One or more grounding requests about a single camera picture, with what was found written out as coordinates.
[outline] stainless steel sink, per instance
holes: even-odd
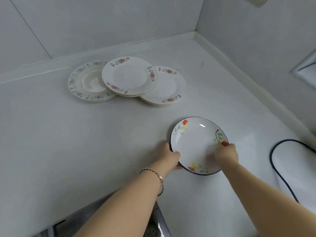
[[[114,193],[115,192],[87,205],[79,211],[76,211],[34,237],[72,237]],[[155,225],[158,228],[160,231],[158,236],[171,237],[157,202],[154,205],[148,224]]]

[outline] hand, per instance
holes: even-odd
[[[215,158],[221,168],[226,165],[236,166],[239,164],[239,157],[234,144],[228,146],[220,146],[215,150]]]
[[[160,157],[156,162],[150,165],[150,168],[154,168],[162,178],[167,177],[170,171],[180,170],[181,166],[178,166],[180,153],[172,152],[169,149],[169,143],[165,143],[162,147]]]

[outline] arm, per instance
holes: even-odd
[[[177,163],[179,152],[163,147],[161,157],[149,168],[164,179]],[[143,236],[160,192],[161,182],[152,171],[145,170],[131,183],[111,196],[74,235],[74,237],[140,237]]]
[[[261,237],[316,236],[316,215],[240,165],[234,144],[215,157]]]

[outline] black cable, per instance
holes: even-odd
[[[291,187],[289,186],[289,184],[285,181],[285,179],[282,177],[282,175],[277,171],[276,167],[274,166],[273,164],[273,161],[272,161],[272,154],[275,150],[276,147],[278,147],[278,145],[282,144],[283,142],[286,142],[286,141],[294,141],[294,142],[297,142],[297,143],[300,143],[301,145],[305,146],[306,148],[310,149],[311,151],[313,151],[314,153],[316,153],[316,150],[314,150],[313,148],[311,148],[310,146],[308,146],[307,144],[301,142],[301,141],[298,141],[298,140],[293,140],[293,139],[287,139],[287,140],[282,140],[278,143],[276,143],[271,151],[270,151],[270,154],[269,154],[269,159],[270,159],[270,164],[272,166],[272,168],[275,170],[275,172],[279,175],[279,177],[283,180],[283,182],[286,184],[286,186],[289,188],[291,194],[293,195],[294,199],[296,200],[297,203],[299,203],[296,195],[294,194],[294,192],[292,191]]]

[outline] silver bracelet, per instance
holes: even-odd
[[[162,192],[163,192],[163,178],[161,177],[161,175],[160,175],[157,171],[152,170],[152,169],[150,169],[150,168],[144,168],[144,169],[142,169],[139,173],[143,172],[144,170],[150,170],[150,171],[154,172],[154,173],[159,177],[160,182],[161,182],[161,184],[162,184],[162,191],[161,191],[160,194],[158,195],[158,196],[160,196],[160,195],[162,194]]]

